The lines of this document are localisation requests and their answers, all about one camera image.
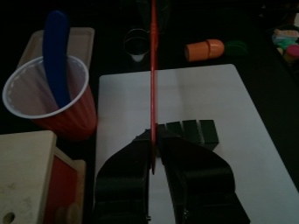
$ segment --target orange object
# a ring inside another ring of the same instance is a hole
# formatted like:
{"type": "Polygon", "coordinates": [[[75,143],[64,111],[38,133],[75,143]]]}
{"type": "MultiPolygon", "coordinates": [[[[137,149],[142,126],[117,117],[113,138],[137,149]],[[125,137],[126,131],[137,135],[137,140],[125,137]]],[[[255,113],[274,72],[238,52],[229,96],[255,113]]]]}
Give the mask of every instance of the orange object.
{"type": "Polygon", "coordinates": [[[218,39],[207,39],[189,44],[185,49],[186,59],[193,62],[218,58],[225,53],[225,45],[218,39]]]}

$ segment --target plastic cup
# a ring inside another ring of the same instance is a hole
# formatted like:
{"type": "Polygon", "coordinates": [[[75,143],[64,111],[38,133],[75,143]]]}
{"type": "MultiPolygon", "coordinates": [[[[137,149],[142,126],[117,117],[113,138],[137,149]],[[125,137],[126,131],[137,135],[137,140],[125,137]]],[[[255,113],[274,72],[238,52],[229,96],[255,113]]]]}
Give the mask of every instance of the plastic cup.
{"type": "Polygon", "coordinates": [[[12,114],[31,119],[58,137],[72,142],[90,138],[98,116],[90,90],[90,71],[74,56],[67,57],[71,102],[59,108],[43,69],[43,57],[20,66],[4,84],[3,101],[12,114]]]}

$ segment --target blue spoon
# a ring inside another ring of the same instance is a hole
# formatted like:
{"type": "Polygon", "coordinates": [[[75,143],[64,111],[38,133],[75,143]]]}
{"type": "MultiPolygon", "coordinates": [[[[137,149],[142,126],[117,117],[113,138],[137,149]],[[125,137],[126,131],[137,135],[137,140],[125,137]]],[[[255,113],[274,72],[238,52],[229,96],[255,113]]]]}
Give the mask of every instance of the blue spoon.
{"type": "Polygon", "coordinates": [[[51,93],[59,108],[71,102],[67,81],[67,49],[70,39],[70,20],[55,10],[48,14],[42,43],[43,66],[51,93]]]}

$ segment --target red stick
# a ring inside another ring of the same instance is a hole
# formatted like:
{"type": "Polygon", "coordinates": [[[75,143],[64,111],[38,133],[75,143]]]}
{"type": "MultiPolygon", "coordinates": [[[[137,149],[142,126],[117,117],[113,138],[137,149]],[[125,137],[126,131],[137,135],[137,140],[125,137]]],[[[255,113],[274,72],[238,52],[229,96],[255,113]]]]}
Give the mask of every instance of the red stick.
{"type": "Polygon", "coordinates": [[[151,138],[153,138],[153,173],[155,173],[155,141],[157,141],[157,48],[158,48],[158,27],[157,27],[157,11],[155,0],[153,0],[153,23],[151,23],[151,138]]]}

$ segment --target black surface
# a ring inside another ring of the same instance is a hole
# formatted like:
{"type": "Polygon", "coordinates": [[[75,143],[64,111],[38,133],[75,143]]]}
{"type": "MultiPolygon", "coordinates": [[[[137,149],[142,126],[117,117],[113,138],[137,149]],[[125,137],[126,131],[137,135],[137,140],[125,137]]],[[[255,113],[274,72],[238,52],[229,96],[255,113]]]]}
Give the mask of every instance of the black surface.
{"type": "MultiPolygon", "coordinates": [[[[113,2],[102,1],[110,6],[113,2]]],[[[47,12],[58,9],[56,5],[46,5],[40,10],[11,2],[15,10],[2,14],[4,22],[2,32],[2,75],[0,87],[15,71],[23,51],[35,31],[43,29],[47,12]]],[[[72,26],[93,27],[95,33],[94,53],[90,67],[90,85],[98,103],[99,76],[150,69],[147,61],[141,66],[133,64],[123,52],[123,38],[130,28],[143,26],[135,9],[105,7],[102,4],[86,2],[79,7],[75,1],[67,8],[72,26]]],[[[247,91],[257,106],[258,113],[274,140],[285,166],[290,172],[297,189],[299,189],[299,86],[281,55],[265,35],[263,21],[253,10],[205,10],[202,7],[179,9],[171,7],[170,20],[161,33],[159,68],[198,67],[219,64],[234,64],[247,91]],[[247,44],[249,55],[242,57],[222,56],[218,59],[189,63],[183,56],[186,44],[205,39],[221,39],[223,42],[242,40],[247,44]]],[[[11,115],[0,103],[0,134],[40,130],[31,121],[11,115]]],[[[68,143],[59,139],[60,149],[74,158],[87,161],[87,188],[84,223],[90,223],[94,206],[95,178],[95,136],[82,143],[68,143]]]]}

